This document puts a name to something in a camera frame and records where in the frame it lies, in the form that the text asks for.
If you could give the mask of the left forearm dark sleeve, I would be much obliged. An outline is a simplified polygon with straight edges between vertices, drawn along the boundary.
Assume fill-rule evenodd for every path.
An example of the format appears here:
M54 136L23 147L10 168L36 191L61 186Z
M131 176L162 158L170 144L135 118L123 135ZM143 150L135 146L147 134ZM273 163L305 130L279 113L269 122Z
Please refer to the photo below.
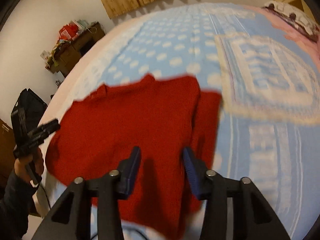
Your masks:
M29 204L36 190L11 172L1 200L1 239L22 239L27 233Z

